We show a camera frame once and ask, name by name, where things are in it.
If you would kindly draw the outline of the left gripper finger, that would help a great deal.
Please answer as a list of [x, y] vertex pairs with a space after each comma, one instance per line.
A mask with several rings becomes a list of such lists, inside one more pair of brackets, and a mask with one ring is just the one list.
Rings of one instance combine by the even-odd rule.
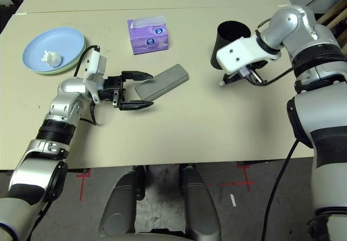
[[121, 73], [122, 81], [134, 80], [134, 81], [145, 81], [152, 79], [153, 76], [140, 71], [122, 71]]
[[133, 111], [150, 107], [153, 104], [154, 102], [146, 100], [131, 100], [130, 102], [121, 102], [118, 105], [118, 109], [121, 111]]

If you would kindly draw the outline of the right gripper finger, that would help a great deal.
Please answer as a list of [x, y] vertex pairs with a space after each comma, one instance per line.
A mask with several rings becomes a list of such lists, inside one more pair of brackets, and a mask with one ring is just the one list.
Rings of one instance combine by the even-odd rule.
[[233, 74], [230, 74], [230, 75], [225, 74], [223, 76], [223, 83], [225, 85], [228, 85], [228, 84], [234, 83], [234, 82], [242, 80], [242, 79], [243, 79], [243, 76], [241, 76], [239, 74], [239, 72], [236, 72], [236, 73], [233, 73]]

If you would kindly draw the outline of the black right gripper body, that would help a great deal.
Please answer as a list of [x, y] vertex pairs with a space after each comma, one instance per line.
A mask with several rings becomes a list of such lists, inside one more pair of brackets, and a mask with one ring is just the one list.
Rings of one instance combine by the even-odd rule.
[[267, 61], [258, 61], [248, 65], [248, 69], [250, 71], [249, 79], [251, 84], [256, 86], [265, 86], [266, 80], [263, 80], [257, 70], [262, 69], [267, 64]]

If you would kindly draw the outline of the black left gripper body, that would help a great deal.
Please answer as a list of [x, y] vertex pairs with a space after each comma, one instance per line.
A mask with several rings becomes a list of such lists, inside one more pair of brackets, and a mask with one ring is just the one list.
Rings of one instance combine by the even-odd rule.
[[99, 90], [102, 101], [111, 102], [113, 106], [122, 106], [125, 102], [126, 90], [123, 88], [125, 79], [122, 75], [107, 77]]

